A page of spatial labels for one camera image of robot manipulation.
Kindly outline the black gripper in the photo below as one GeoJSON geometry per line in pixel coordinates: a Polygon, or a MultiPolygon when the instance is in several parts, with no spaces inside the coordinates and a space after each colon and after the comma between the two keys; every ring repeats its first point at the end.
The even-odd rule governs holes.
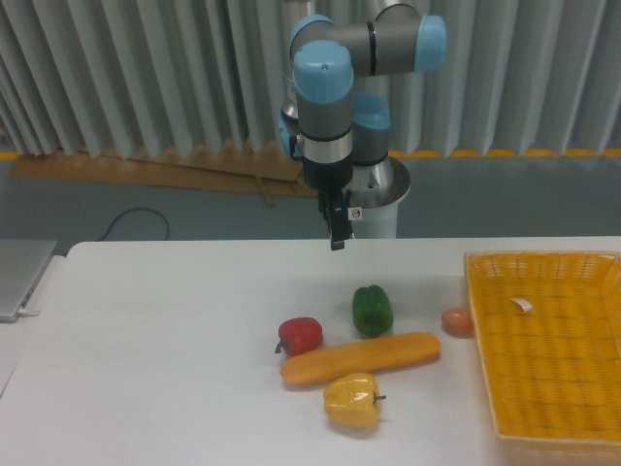
{"type": "Polygon", "coordinates": [[[330,230],[331,250],[343,250],[350,238],[348,208],[341,190],[352,178],[352,162],[342,159],[334,163],[304,160],[304,178],[307,185],[317,190],[318,210],[330,230]],[[327,197],[324,193],[333,193],[327,197]]]}

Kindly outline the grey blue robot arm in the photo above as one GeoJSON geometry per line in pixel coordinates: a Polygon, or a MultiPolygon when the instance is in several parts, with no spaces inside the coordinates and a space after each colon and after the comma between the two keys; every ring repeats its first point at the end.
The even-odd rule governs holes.
{"type": "Polygon", "coordinates": [[[338,26],[300,17],[290,32],[292,97],[282,106],[283,150],[303,165],[332,250],[350,239],[393,239],[409,170],[389,154],[392,118],[382,97],[357,91],[357,78],[440,69],[448,37],[440,16],[404,1],[376,1],[373,18],[338,26]]]}

